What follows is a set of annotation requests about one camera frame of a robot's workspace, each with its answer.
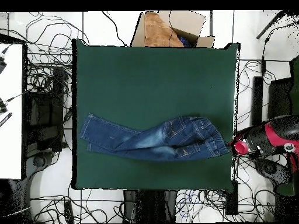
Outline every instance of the white cable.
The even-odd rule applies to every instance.
[[[7,215],[7,216],[16,215],[16,214],[21,213],[21,212],[23,212],[23,211],[27,211],[27,210],[30,209],[31,207],[32,207],[32,206],[30,206],[30,207],[28,207],[28,208],[26,208],[26,209],[23,209],[23,210],[21,210],[21,211],[17,211],[17,212],[15,212],[15,213],[9,214],[9,215]]]

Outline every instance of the black stand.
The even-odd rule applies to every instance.
[[[263,29],[263,31],[260,32],[260,34],[256,37],[258,40],[263,36],[265,32],[272,26],[275,22],[277,22],[281,17],[285,15],[285,11],[282,10],[279,13],[276,14],[276,16],[269,22],[269,24]]]

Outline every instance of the jeans pocket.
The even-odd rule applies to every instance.
[[[192,153],[199,152],[200,148],[197,143],[194,143],[192,145],[177,148],[175,151],[180,157],[183,157],[183,156],[191,155]]]
[[[175,118],[165,122],[163,134],[168,138],[173,138],[176,134],[186,128],[183,117]]]

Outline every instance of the white surface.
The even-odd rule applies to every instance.
[[[2,52],[8,45],[0,44]],[[0,98],[5,101],[22,93],[22,45],[12,45],[5,54],[7,66],[0,74]],[[10,119],[0,127],[0,179],[21,179],[22,97],[13,99],[0,115]]]

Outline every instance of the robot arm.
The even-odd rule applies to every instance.
[[[235,139],[231,142],[232,150],[237,155],[248,155],[251,159],[257,159],[261,156],[270,156],[276,154],[288,154],[293,174],[293,183],[297,183],[299,178],[299,115],[285,115],[261,123],[255,127],[249,127],[237,133]],[[279,164],[273,162],[274,169],[267,170],[261,168],[261,162],[256,160],[258,172],[270,178],[278,170],[284,172]]]

